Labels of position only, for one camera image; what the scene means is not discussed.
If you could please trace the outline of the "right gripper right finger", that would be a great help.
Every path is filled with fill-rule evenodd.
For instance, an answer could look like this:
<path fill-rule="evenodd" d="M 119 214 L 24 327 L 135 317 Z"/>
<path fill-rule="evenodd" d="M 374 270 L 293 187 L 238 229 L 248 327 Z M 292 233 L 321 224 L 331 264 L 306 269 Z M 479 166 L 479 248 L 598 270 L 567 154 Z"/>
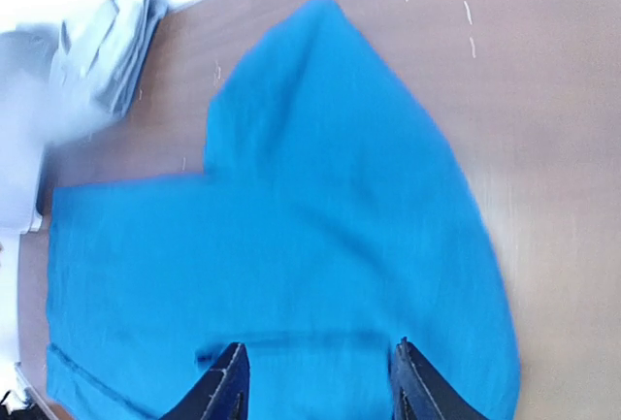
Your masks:
<path fill-rule="evenodd" d="M 390 384 L 393 419 L 484 419 L 407 338 L 390 359 Z"/>

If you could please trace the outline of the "blue t-shirt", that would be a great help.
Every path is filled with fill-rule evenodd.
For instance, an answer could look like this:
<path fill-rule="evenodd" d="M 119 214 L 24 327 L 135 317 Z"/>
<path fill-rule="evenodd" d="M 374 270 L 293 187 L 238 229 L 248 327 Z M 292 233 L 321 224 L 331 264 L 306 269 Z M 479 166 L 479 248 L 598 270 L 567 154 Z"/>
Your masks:
<path fill-rule="evenodd" d="M 239 62 L 204 170 L 59 188 L 49 396 L 77 419 L 165 414 L 231 342 L 253 419 L 387 419 L 409 339 L 489 419 L 517 341 L 468 183 L 433 119 L 334 0 Z"/>

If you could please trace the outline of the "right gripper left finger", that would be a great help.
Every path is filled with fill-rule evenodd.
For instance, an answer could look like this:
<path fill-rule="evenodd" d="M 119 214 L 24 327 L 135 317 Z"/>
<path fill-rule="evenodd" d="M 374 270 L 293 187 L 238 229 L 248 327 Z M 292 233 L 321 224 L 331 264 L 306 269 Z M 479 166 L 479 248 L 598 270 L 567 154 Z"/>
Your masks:
<path fill-rule="evenodd" d="M 243 343 L 229 344 L 185 397 L 169 411 L 170 419 L 246 420 L 250 364 Z"/>

